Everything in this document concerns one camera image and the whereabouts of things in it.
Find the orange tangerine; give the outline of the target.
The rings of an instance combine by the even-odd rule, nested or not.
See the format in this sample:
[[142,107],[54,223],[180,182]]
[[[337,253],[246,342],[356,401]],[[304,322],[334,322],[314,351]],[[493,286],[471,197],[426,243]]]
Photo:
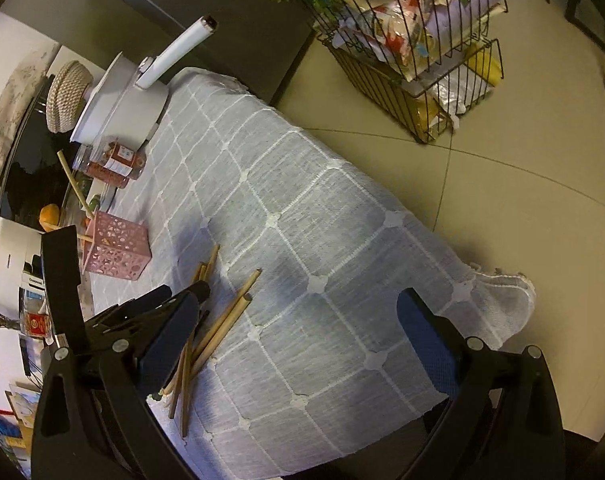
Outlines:
[[60,227],[60,207],[48,204],[40,210],[39,223],[45,232],[57,230]]

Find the black microwave oven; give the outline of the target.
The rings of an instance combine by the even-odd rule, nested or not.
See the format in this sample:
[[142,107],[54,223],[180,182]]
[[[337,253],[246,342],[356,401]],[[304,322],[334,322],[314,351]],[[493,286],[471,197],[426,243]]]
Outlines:
[[0,217],[37,231],[43,231],[41,209],[63,206],[69,188],[57,153],[62,151],[71,165],[80,146],[70,140],[70,132],[48,130],[45,107],[53,79],[50,75],[41,81],[37,96],[22,116],[0,179]]

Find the floral microwave cover cloth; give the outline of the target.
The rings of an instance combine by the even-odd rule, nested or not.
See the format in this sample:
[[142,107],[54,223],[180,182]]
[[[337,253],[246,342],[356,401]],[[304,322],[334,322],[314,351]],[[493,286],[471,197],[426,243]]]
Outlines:
[[0,93],[0,179],[24,116],[51,64],[60,43],[32,50],[14,68]]

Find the white air fryer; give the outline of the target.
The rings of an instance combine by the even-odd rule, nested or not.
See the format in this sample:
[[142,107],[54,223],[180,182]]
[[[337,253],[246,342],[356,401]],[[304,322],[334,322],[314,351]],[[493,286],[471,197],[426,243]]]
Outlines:
[[42,233],[0,218],[0,277],[21,287],[34,284],[32,260],[41,255]]

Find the chopstick standing in holder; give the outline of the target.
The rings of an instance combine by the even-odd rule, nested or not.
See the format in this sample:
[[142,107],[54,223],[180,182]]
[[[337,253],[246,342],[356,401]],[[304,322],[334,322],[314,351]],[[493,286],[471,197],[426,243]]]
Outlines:
[[69,181],[69,184],[70,184],[72,190],[74,191],[74,193],[76,194],[76,196],[77,196],[77,198],[79,200],[80,205],[84,209],[84,212],[86,213],[86,215],[88,216],[88,218],[90,220],[93,220],[94,219],[94,213],[92,211],[90,211],[89,204],[86,201],[86,196],[84,196],[82,194],[81,188],[78,185],[76,179],[74,178],[74,175],[72,174],[72,171],[71,171],[71,169],[70,169],[70,167],[68,165],[68,162],[67,162],[67,160],[65,158],[64,151],[63,150],[59,150],[56,153],[56,155],[57,155],[58,160],[60,161],[60,164],[63,167],[64,173],[66,174],[66,177],[67,177],[67,179]]

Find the red-label spice jar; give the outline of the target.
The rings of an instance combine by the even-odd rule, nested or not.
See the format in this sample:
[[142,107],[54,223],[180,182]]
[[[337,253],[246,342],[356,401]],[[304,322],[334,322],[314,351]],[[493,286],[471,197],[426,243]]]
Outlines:
[[118,142],[108,142],[101,156],[101,164],[109,171],[130,180],[138,180],[146,165],[143,151],[133,151]]

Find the pink perforated utensil holder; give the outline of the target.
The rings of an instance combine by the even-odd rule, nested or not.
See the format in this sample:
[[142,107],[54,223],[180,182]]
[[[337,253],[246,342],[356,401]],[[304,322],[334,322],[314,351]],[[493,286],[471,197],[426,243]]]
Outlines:
[[152,260],[148,231],[142,224],[97,211],[82,247],[82,271],[120,280],[139,280]]

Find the grey checked tablecloth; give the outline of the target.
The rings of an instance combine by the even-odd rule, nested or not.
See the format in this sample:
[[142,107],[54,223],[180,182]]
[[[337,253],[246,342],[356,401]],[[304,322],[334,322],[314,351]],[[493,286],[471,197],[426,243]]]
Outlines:
[[398,322],[415,289],[464,336],[499,349],[534,312],[533,284],[464,263],[397,198],[235,79],[170,82],[138,181],[116,216],[146,226],[139,280],[91,278],[103,311],[180,290],[216,259],[207,309],[252,302],[194,380],[190,426],[153,414],[203,479],[271,479],[357,452],[443,398]]

